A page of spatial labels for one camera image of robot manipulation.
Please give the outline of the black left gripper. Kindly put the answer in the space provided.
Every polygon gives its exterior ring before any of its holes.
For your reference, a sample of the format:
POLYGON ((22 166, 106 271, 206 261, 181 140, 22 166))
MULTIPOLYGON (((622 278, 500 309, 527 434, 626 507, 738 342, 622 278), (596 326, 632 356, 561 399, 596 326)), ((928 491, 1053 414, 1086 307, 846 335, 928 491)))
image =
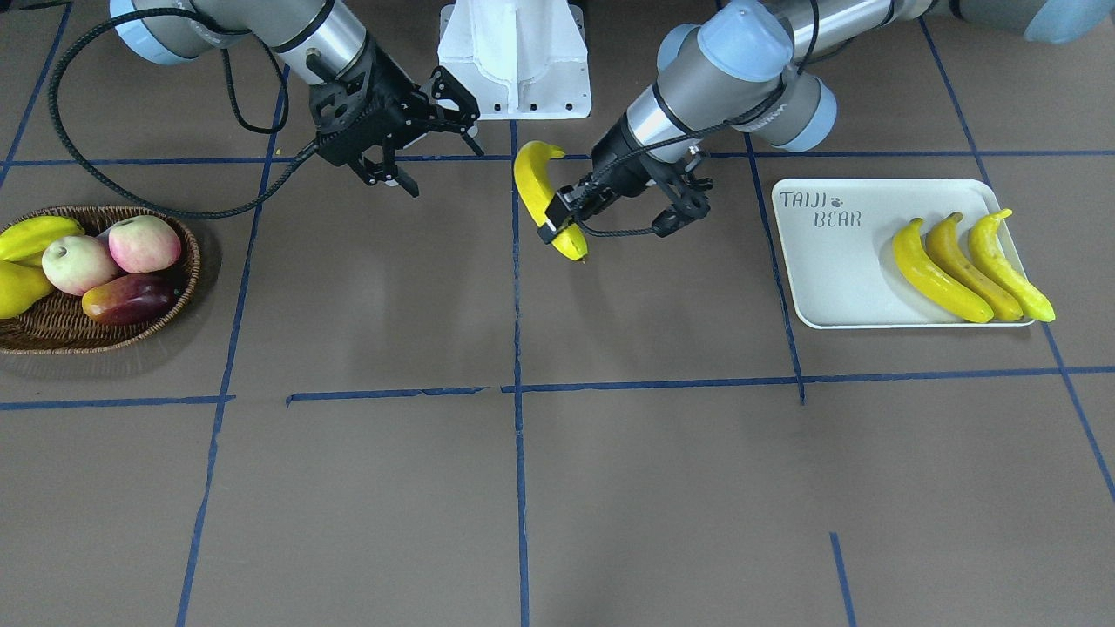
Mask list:
POLYGON ((580 223, 593 218, 621 196, 636 197, 650 183, 665 192, 669 206, 652 222, 652 231, 665 238, 688 226, 710 211, 707 192, 712 179, 701 179, 696 170, 707 158, 705 153, 689 153, 686 143, 666 147, 665 156, 644 147, 622 115, 591 151, 591 181, 555 189, 549 181, 537 182, 537 235, 546 245, 585 245, 580 223))

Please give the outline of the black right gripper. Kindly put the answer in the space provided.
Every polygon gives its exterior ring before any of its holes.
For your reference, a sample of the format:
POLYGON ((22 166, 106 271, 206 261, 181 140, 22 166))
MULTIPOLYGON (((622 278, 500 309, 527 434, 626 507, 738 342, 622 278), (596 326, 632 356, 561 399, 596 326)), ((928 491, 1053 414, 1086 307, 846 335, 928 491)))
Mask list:
POLYGON ((353 78, 367 80, 374 107, 389 110, 392 119, 389 123, 392 132, 382 139, 382 145, 366 149, 347 162, 347 167, 367 186, 399 187, 410 197, 418 197, 421 189, 395 162, 395 152, 432 132, 457 135, 479 158, 485 155, 476 139, 479 104, 449 69, 437 66, 429 78, 416 84, 374 39, 367 39, 355 66, 345 75, 345 80, 353 78), (365 155, 374 148, 382 155, 379 162, 365 155))

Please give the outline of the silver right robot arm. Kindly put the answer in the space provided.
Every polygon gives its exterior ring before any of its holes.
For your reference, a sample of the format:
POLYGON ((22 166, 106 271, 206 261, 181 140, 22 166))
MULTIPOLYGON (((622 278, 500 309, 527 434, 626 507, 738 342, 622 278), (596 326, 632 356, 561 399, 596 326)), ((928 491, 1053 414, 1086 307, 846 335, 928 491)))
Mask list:
POLYGON ((112 1, 109 16, 132 51, 163 66, 254 37, 309 86, 318 155, 368 185, 416 196, 395 154, 432 132, 482 154, 469 89, 442 66, 414 81, 342 1, 112 1))

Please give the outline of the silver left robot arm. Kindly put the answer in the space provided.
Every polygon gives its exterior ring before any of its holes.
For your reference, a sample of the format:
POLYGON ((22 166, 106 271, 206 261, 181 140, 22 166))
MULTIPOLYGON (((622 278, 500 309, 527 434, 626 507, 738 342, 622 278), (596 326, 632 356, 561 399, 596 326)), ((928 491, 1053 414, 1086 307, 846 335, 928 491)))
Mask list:
POLYGON ((646 233, 668 237, 709 212, 699 147, 718 131, 745 132, 789 153, 816 147, 837 103, 809 66, 856 37, 918 17, 949 15, 1040 44, 1067 44, 1112 13, 1111 1, 729 1, 702 25, 678 25, 659 47, 658 75, 597 142, 592 167, 556 189, 553 145, 518 151, 515 184, 540 239, 570 260, 588 253, 588 226, 618 199, 657 187, 666 209, 646 233))

